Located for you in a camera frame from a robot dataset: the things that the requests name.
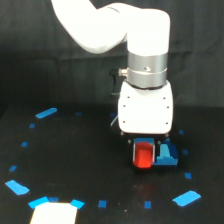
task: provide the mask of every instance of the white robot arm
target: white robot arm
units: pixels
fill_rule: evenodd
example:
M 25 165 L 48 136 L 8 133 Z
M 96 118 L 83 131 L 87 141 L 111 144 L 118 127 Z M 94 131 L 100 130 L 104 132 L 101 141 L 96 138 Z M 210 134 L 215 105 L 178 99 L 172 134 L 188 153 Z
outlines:
M 173 119 L 167 76 L 170 18 L 156 9 L 113 3 L 96 9 L 89 0 L 52 0 L 55 13 L 86 51 L 101 54 L 127 41 L 128 67 L 118 103 L 123 132 L 166 134 Z

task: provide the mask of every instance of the silver metal ring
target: silver metal ring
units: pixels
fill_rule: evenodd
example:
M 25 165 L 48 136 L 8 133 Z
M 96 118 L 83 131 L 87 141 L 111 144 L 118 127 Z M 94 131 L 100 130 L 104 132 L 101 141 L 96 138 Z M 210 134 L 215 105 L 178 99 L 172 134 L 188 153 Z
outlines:
M 167 53 L 144 57 L 129 52 L 128 68 L 133 71 L 159 73 L 167 68 L 167 57 Z
M 127 81 L 140 88 L 154 88 L 166 83 L 167 69 L 160 73 L 140 74 L 128 68 Z

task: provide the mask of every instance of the black background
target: black background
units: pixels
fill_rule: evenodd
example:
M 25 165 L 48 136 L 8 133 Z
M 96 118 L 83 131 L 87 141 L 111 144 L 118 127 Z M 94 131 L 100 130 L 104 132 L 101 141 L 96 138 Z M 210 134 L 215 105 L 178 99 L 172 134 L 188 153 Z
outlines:
M 113 2 L 92 1 L 96 8 Z M 224 2 L 120 2 L 170 15 L 168 80 L 175 104 L 223 106 Z M 116 103 L 108 72 L 125 67 L 126 43 L 101 55 L 84 51 L 57 20 L 51 1 L 1 0 L 1 102 Z
M 52 116 L 36 119 L 44 109 L 10 106 L 0 121 L 1 224 L 30 223 L 28 202 L 43 196 L 59 197 L 60 203 L 85 202 L 77 224 L 223 223 L 223 108 L 175 107 L 175 123 L 185 133 L 173 142 L 178 166 L 147 172 L 133 168 L 132 144 L 110 128 L 116 106 L 58 107 Z M 24 141 L 26 148 L 21 147 Z M 12 165 L 18 168 L 9 172 Z M 10 180 L 29 193 L 15 195 L 5 186 Z M 172 201 L 189 190 L 201 199 L 185 207 Z M 107 201 L 106 209 L 98 208 L 99 200 Z M 150 210 L 145 201 L 151 201 Z

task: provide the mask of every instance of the red block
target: red block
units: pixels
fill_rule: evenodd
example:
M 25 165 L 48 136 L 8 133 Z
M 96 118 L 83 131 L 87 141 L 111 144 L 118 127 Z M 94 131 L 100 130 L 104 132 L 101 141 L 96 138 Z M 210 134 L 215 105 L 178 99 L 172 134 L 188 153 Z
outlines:
M 134 165 L 138 168 L 150 168 L 153 164 L 153 145 L 138 142 L 135 145 Z

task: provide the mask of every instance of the blue tape marker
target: blue tape marker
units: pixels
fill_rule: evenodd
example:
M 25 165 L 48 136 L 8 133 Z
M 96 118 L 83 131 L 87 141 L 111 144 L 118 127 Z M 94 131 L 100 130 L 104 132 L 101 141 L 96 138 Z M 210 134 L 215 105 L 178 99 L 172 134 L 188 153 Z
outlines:
M 201 198 L 200 194 L 196 193 L 195 191 L 188 191 L 187 193 L 174 198 L 173 201 L 176 202 L 179 206 L 183 207 L 199 198 Z
M 14 193 L 17 195 L 26 194 L 29 192 L 29 189 L 18 184 L 16 181 L 11 180 L 9 182 L 6 182 L 5 185 L 9 187 Z
M 13 171 L 16 170 L 16 168 L 17 168 L 17 166 L 11 166 L 11 168 L 9 169 L 9 171 L 10 171 L 10 172 L 13 172 Z
M 187 151 L 187 149 L 183 149 L 183 154 L 184 154 L 184 155 L 188 155 L 188 151 Z
M 151 201 L 145 201 L 145 208 L 150 209 L 151 208 Z
M 43 197 L 43 198 L 39 198 L 35 201 L 31 201 L 28 203 L 28 205 L 30 206 L 30 208 L 34 209 L 36 208 L 38 205 L 44 204 L 46 202 L 49 202 L 47 197 Z
M 30 124 L 30 128 L 35 128 L 35 124 Z
M 84 204 L 85 204 L 84 202 L 77 201 L 77 200 L 73 200 L 73 201 L 71 202 L 71 205 L 77 207 L 78 209 L 82 208 L 82 206 L 83 206 Z
M 41 119 L 41 118 L 44 118 L 44 117 L 46 117 L 48 115 L 51 115 L 51 114 L 55 113 L 56 111 L 57 111 L 56 108 L 51 108 L 49 110 L 46 110 L 44 112 L 41 112 L 41 113 L 37 114 L 36 117 Z
M 23 142 L 23 143 L 21 144 L 21 147 L 27 147 L 27 145 L 28 145 L 28 142 Z
M 75 115 L 82 116 L 82 113 L 81 112 L 76 112 Z
M 58 202 L 58 198 L 55 198 L 55 197 L 51 197 L 51 198 L 48 198 L 49 202 Z
M 98 207 L 99 208 L 106 208 L 107 207 L 107 201 L 100 200 L 99 204 L 98 204 Z
M 186 179 L 191 179 L 191 173 L 185 173 Z

